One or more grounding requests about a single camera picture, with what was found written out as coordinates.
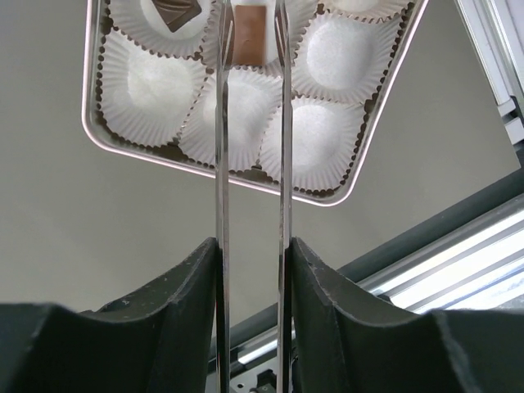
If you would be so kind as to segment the dark square chocolate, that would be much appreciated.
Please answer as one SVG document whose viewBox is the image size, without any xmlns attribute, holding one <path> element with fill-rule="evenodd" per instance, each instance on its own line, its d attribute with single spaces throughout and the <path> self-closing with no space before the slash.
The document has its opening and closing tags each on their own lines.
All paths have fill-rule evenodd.
<svg viewBox="0 0 524 393">
<path fill-rule="evenodd" d="M 201 14 L 201 6 L 193 0 L 154 0 L 153 5 L 170 32 L 174 33 Z"/>
</svg>

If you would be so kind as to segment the milk chocolate block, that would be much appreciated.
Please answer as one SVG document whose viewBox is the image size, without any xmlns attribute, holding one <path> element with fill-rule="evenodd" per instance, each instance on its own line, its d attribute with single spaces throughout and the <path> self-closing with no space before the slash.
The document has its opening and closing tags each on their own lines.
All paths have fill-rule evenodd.
<svg viewBox="0 0 524 393">
<path fill-rule="evenodd" d="M 234 7 L 234 64 L 240 66 L 265 64 L 266 14 L 267 7 L 264 5 Z"/>
</svg>

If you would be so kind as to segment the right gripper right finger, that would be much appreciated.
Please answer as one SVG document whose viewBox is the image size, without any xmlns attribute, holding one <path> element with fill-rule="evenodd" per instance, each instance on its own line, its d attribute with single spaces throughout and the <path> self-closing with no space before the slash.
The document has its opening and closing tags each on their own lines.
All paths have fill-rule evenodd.
<svg viewBox="0 0 524 393">
<path fill-rule="evenodd" d="M 522 313 L 415 314 L 342 276 L 301 239 L 291 249 L 303 391 L 522 391 Z"/>
</svg>

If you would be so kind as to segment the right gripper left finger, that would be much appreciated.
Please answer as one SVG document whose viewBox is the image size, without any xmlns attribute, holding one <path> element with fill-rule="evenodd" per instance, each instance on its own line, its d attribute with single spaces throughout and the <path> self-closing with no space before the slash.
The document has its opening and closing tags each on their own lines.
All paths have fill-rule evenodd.
<svg viewBox="0 0 524 393">
<path fill-rule="evenodd" d="M 215 310 L 217 245 L 97 311 L 1 306 L 4 392 L 203 392 Z"/>
</svg>

